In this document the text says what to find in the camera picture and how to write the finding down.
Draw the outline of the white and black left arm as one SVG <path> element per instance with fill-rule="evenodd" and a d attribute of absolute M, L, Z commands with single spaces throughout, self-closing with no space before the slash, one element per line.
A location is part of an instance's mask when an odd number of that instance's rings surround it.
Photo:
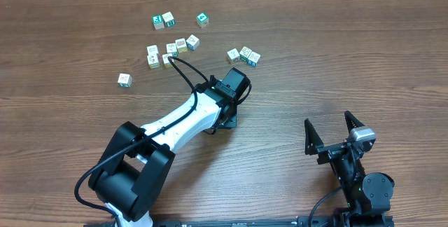
<path fill-rule="evenodd" d="M 188 100 L 158 121 L 137 127 L 123 123 L 92 171 L 88 186 L 115 218 L 115 226 L 152 226 L 157 200 L 179 149 L 201 132 L 237 125 L 237 107 L 251 82 L 232 68 L 195 86 Z"/>

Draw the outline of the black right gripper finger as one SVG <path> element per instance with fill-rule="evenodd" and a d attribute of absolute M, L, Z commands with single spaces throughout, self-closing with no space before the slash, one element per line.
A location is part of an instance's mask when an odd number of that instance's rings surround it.
<path fill-rule="evenodd" d="M 360 122 L 350 111 L 344 112 L 347 130 L 350 137 L 361 137 L 365 129 L 365 125 Z"/>
<path fill-rule="evenodd" d="M 318 149 L 323 147 L 323 141 L 319 137 L 317 131 L 314 126 L 310 122 L 309 119 L 304 121 L 305 128 L 305 154 L 306 155 L 315 155 L 318 153 Z"/>

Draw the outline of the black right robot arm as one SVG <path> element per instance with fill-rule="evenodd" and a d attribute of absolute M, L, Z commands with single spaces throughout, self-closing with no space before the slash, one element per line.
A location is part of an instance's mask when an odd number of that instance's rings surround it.
<path fill-rule="evenodd" d="M 376 141 L 372 128 L 360 122 L 350 111 L 344 112 L 349 135 L 343 142 L 325 145 L 310 120 L 304 121 L 305 153 L 317 155 L 319 165 L 329 164 L 339 187 L 322 197 L 312 208 L 305 223 L 308 226 L 393 226 L 386 216 L 391 209 L 394 180 L 385 173 L 365 173 L 361 158 Z M 338 192 L 343 192 L 347 206 L 337 208 L 323 220 L 314 218 L 318 207 Z"/>

